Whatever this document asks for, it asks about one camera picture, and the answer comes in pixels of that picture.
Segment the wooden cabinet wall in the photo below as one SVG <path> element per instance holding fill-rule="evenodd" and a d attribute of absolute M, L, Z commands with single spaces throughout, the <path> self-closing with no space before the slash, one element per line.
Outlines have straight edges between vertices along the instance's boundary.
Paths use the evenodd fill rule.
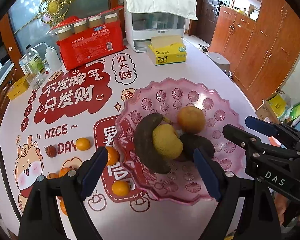
<path fill-rule="evenodd" d="M 300 55 L 300 18 L 285 0 L 262 0 L 256 20 L 221 6 L 209 48 L 255 108 L 276 92 Z"/>

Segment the mandarin orange with stem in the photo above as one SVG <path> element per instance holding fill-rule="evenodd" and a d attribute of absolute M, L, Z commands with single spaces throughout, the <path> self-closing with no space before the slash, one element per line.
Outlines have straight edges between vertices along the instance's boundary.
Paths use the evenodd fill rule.
<path fill-rule="evenodd" d="M 56 179 L 59 176 L 58 176 L 58 174 L 51 172 L 51 173 L 48 173 L 46 177 L 47 177 L 47 179 Z"/>

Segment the yellow pear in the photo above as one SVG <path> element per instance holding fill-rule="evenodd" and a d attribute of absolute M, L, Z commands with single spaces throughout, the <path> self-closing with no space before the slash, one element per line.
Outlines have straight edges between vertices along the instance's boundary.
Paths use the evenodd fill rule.
<path fill-rule="evenodd" d="M 172 125 L 162 124 L 157 126 L 153 131 L 152 137 L 155 149 L 165 159 L 173 160 L 181 154 L 183 143 Z"/>

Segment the dark avocado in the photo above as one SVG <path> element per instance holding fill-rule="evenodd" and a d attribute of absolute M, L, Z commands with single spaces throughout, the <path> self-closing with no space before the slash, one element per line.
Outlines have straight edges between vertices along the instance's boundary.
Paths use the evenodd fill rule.
<path fill-rule="evenodd" d="M 176 161 L 193 162 L 193 153 L 196 148 L 202 147 L 207 155 L 212 159 L 215 154 L 215 148 L 212 142 L 205 137 L 196 134 L 185 133 L 179 138 L 183 143 L 183 150 Z"/>

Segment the white squeeze bottle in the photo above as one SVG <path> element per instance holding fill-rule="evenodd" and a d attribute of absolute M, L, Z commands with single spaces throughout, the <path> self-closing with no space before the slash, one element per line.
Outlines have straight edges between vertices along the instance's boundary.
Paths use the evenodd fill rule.
<path fill-rule="evenodd" d="M 39 46 L 45 47 L 45 59 L 52 71 L 57 71 L 61 68 L 62 62 L 57 54 L 57 50 L 54 47 L 48 46 L 47 43 L 41 42 L 34 46 L 37 49 Z"/>

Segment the small orange label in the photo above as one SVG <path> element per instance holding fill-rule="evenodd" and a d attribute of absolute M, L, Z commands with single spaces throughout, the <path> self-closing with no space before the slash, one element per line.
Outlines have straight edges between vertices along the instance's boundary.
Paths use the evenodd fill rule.
<path fill-rule="evenodd" d="M 119 180 L 115 181 L 111 186 L 113 194 L 124 197 L 130 193 L 130 185 L 127 181 Z"/>

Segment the printed pink tablecloth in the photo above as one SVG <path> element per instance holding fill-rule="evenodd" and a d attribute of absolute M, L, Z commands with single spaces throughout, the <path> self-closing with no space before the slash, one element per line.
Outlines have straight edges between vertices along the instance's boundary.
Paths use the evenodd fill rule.
<path fill-rule="evenodd" d="M 239 115 L 241 125 L 247 116 L 255 114 L 255 107 L 242 91 L 204 53 L 190 43 L 186 44 L 186 51 L 187 59 L 184 63 L 156 66 L 146 53 L 136 53 L 127 48 L 126 53 L 131 56 L 137 74 L 130 86 L 115 80 L 112 58 L 106 57 L 104 71 L 109 74 L 108 85 L 112 94 L 106 104 L 94 114 L 85 111 L 74 117 L 62 116 L 53 124 L 44 121 L 34 123 L 34 115 L 39 107 L 39 101 L 34 100 L 27 128 L 21 131 L 32 90 L 27 90 L 11 101 L 0 127 L 0 146 L 13 195 L 19 194 L 14 177 L 17 148 L 27 142 L 28 136 L 37 142 L 41 150 L 47 145 L 73 142 L 81 137 L 95 142 L 94 125 L 123 110 L 122 92 L 129 87 L 139 89 L 152 81 L 185 78 L 216 90 L 221 98 L 228 100 L 230 107 Z M 101 183 L 96 186 L 94 195 L 85 201 L 87 211 L 104 239 L 198 239 L 216 205 L 213 200 L 183 205 L 169 200 L 151 199 L 145 212 L 141 212 L 133 202 L 113 202 Z"/>

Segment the red apple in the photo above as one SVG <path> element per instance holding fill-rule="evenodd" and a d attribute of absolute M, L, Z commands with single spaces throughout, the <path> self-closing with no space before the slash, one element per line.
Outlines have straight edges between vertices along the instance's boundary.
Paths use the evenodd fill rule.
<path fill-rule="evenodd" d="M 178 112 L 177 122 L 184 133 L 197 134 L 204 129 L 205 116 L 199 108 L 186 106 Z"/>

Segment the dark overripe banana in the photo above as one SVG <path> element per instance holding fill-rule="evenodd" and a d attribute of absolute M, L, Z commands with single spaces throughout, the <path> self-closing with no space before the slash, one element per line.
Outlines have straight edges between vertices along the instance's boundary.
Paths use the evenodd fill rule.
<path fill-rule="evenodd" d="M 167 161 L 158 153 L 153 144 L 153 131 L 162 121 L 170 120 L 162 114 L 151 113 L 145 116 L 136 126 L 133 138 L 135 153 L 140 161 L 154 173 L 167 174 L 170 172 Z"/>

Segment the drinking glass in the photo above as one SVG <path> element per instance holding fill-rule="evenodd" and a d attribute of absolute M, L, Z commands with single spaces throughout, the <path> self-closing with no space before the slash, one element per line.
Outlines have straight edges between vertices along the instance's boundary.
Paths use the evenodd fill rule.
<path fill-rule="evenodd" d="M 41 74 L 37 69 L 32 70 L 29 66 L 27 68 L 26 80 L 33 90 L 37 90 L 45 81 L 47 75 L 45 73 Z"/>

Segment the cardboard box on floor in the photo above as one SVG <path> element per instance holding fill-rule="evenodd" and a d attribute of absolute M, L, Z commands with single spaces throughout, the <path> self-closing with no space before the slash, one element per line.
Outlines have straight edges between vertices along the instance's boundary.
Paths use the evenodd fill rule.
<path fill-rule="evenodd" d="M 265 122 L 280 123 L 290 106 L 290 97 L 283 91 L 275 92 L 270 97 L 263 99 L 256 110 L 257 117 Z"/>

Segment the white countertop appliance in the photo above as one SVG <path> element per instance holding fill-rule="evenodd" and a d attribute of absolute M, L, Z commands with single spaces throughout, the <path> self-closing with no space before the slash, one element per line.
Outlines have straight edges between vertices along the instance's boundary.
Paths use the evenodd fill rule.
<path fill-rule="evenodd" d="M 131 48 L 143 53 L 151 44 L 152 37 L 184 35 L 186 19 L 165 12 L 135 13 L 124 3 L 126 39 Z"/>

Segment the red paper cup package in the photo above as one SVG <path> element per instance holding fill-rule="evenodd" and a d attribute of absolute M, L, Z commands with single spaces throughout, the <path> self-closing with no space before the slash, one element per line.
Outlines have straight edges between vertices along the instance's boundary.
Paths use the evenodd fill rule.
<path fill-rule="evenodd" d="M 119 5 L 87 18 L 71 16 L 49 30 L 49 35 L 58 35 L 57 45 L 67 70 L 126 48 L 119 18 L 122 9 Z"/>

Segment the small orange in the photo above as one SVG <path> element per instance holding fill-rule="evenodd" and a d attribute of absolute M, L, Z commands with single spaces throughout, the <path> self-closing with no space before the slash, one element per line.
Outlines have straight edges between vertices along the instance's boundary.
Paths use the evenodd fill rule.
<path fill-rule="evenodd" d="M 76 140 L 76 148 L 80 151 L 86 151 L 91 148 L 91 143 L 88 138 L 78 138 Z"/>

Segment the red lychee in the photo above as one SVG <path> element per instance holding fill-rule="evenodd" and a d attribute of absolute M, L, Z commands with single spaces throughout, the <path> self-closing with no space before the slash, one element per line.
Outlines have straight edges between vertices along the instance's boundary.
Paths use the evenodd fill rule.
<path fill-rule="evenodd" d="M 57 150 L 55 148 L 55 146 L 53 145 L 49 145 L 45 148 L 45 152 L 46 152 L 46 155 L 49 157 L 49 158 L 54 158 L 57 156 Z"/>

